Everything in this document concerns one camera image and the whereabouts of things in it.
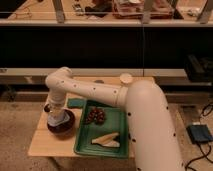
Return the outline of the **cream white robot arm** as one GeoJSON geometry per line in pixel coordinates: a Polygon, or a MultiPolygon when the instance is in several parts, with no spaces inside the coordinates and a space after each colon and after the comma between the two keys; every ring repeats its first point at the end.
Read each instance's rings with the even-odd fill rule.
{"type": "Polygon", "coordinates": [[[48,103],[62,108],[68,93],[124,110],[133,141],[136,171],[185,171],[177,134],[161,88],[149,80],[129,86],[75,80],[68,67],[45,79],[48,103]]]}

